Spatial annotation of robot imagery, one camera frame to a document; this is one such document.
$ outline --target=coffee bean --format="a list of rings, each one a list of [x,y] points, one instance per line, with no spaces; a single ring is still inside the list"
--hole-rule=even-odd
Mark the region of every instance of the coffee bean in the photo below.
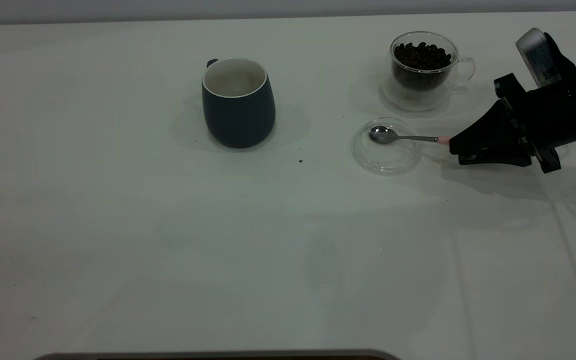
[[[448,78],[449,71],[427,73],[446,68],[451,64],[451,54],[436,45],[428,45],[424,42],[418,46],[412,43],[399,44],[393,50],[393,54],[399,63],[419,71],[410,71],[398,64],[392,65],[392,71],[397,82],[405,89],[425,92],[436,89]]]

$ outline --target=white table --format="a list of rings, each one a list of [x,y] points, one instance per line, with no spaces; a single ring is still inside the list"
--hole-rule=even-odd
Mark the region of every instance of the white table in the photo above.
[[[562,171],[397,177],[350,139],[391,41],[429,30],[477,61],[468,93],[407,118],[455,135],[538,27],[576,64],[576,13],[0,26],[0,360],[54,352],[378,349],[402,360],[576,359],[576,143]],[[212,142],[201,75],[270,74],[272,139]]]

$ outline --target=mug rim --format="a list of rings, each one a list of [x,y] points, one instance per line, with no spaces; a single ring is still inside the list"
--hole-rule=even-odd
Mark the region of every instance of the mug rim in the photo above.
[[[436,70],[421,70],[420,68],[414,68],[414,67],[410,67],[407,66],[406,64],[403,64],[399,59],[397,59],[397,56],[395,56],[395,43],[397,43],[397,41],[403,37],[406,37],[408,35],[416,35],[416,34],[425,34],[425,35],[432,35],[434,37],[438,37],[441,38],[445,41],[448,42],[448,44],[450,44],[453,48],[454,48],[454,58],[450,61],[450,64],[448,64],[448,66],[444,66],[442,68],[438,68]],[[410,32],[406,32],[405,34],[401,34],[399,36],[397,36],[396,39],[393,40],[393,42],[390,44],[390,57],[392,58],[392,61],[395,62],[395,64],[397,64],[398,66],[401,66],[402,68],[408,70],[408,71],[412,71],[414,73],[419,73],[419,74],[439,74],[439,73],[445,73],[446,71],[450,70],[452,67],[454,67],[455,65],[457,65],[457,63],[459,62],[459,49],[457,48],[457,45],[455,45],[455,43],[450,40],[449,38],[445,37],[444,35],[440,35],[436,32],[431,32],[431,31],[410,31]]]
[[[228,62],[228,61],[231,61],[231,60],[244,60],[244,61],[247,61],[247,62],[251,62],[252,64],[255,64],[256,66],[258,66],[259,68],[261,68],[261,69],[263,70],[263,75],[264,75],[263,82],[261,83],[261,85],[260,85],[258,88],[254,89],[254,91],[250,91],[249,93],[246,93],[246,94],[240,95],[240,96],[224,96],[224,95],[219,95],[219,94],[213,92],[212,90],[210,90],[210,89],[208,88],[208,86],[206,86],[206,75],[208,75],[208,71],[210,71],[211,68],[212,68],[213,66],[215,66],[215,64],[224,63],[224,62]],[[214,63],[211,63],[210,66],[208,66],[208,68],[206,68],[206,69],[203,71],[203,76],[201,76],[201,84],[203,85],[203,88],[204,88],[206,91],[208,91],[209,93],[211,93],[212,95],[217,96],[218,98],[222,98],[222,99],[241,99],[241,98],[246,98],[247,96],[251,96],[252,94],[260,91],[264,86],[266,86],[266,83],[267,83],[267,82],[268,82],[268,71],[266,71],[266,68],[265,68],[262,64],[254,61],[254,60],[246,59],[246,57],[228,57],[227,59],[219,59],[219,60],[215,61]]]

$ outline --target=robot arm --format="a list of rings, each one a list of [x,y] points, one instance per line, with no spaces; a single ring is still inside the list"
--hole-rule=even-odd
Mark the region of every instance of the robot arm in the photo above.
[[[530,63],[522,52],[535,80],[543,86],[526,92],[512,73],[495,80],[500,100],[450,140],[450,153],[458,155],[462,166],[526,167],[532,164],[531,157],[536,157],[544,173],[562,168],[555,148],[576,142],[576,67],[548,34],[543,35],[551,66]],[[543,71],[536,75],[535,68]]]

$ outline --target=pink handle tip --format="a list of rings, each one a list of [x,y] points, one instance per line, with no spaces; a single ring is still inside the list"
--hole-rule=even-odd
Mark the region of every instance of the pink handle tip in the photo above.
[[[437,137],[437,144],[450,145],[450,139],[451,137],[448,136],[439,136]]]

